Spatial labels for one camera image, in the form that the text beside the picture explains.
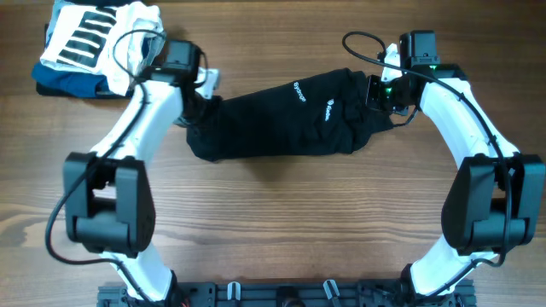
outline printed logo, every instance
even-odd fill
[[[296,93],[298,93],[298,96],[299,96],[299,99],[303,102],[306,102],[306,99],[304,97],[304,94],[301,92],[301,90],[299,89],[299,83],[298,82],[294,82],[293,83],[293,87],[294,89],[296,90]]]
[[[115,24],[115,9],[95,8],[94,11],[85,12],[79,26],[59,53],[57,63],[83,69],[95,68]]]
[[[330,119],[330,111],[332,111],[333,105],[334,105],[334,99],[330,99],[328,101],[328,105],[326,106],[326,117],[324,118],[324,121],[328,121]]]

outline white t-shirt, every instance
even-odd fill
[[[163,32],[160,9],[141,2],[119,8],[65,6],[40,62],[59,71],[105,75],[110,90],[124,96],[131,80],[113,60],[113,46],[123,34],[135,29]],[[125,37],[116,47],[116,59],[138,74],[142,69],[142,41],[153,36],[134,33]]]

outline black cloth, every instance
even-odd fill
[[[188,127],[187,142],[209,161],[351,154],[392,128],[388,114],[364,106],[366,92],[364,73],[346,68],[226,101],[216,97],[200,124]]]

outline wooden table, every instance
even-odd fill
[[[171,37],[195,41],[222,71],[218,94],[226,98],[341,67],[380,73],[343,50],[350,30],[390,43],[434,29],[443,62],[465,70],[497,128],[522,152],[546,157],[544,2],[207,1],[160,9]],[[0,6],[2,306],[92,306],[97,286],[120,283],[106,264],[69,267],[44,249],[63,160],[96,144],[126,105],[35,93],[30,71],[50,10],[50,3]],[[378,50],[373,41],[354,43],[368,55]],[[169,130],[148,174],[154,243],[180,281],[393,278],[441,234],[456,166],[425,116],[373,136],[353,155],[328,157],[211,164],[191,153],[185,133]],[[479,306],[545,304],[545,209],[543,202],[531,244],[501,269],[471,275]],[[63,227],[60,220],[54,231],[60,252],[95,256]]]

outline black mounting plate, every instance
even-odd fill
[[[343,307],[410,307],[396,305],[390,300],[390,290],[398,280],[363,280],[338,283]],[[227,285],[212,282],[180,282],[178,285],[189,296],[191,307],[233,307],[227,300]],[[307,307],[330,307],[322,283],[241,284],[240,307],[278,307],[276,293],[279,287],[293,287]],[[126,287],[99,287],[97,307],[128,307]],[[459,282],[455,291],[443,302],[419,304],[416,307],[476,307],[473,281]]]

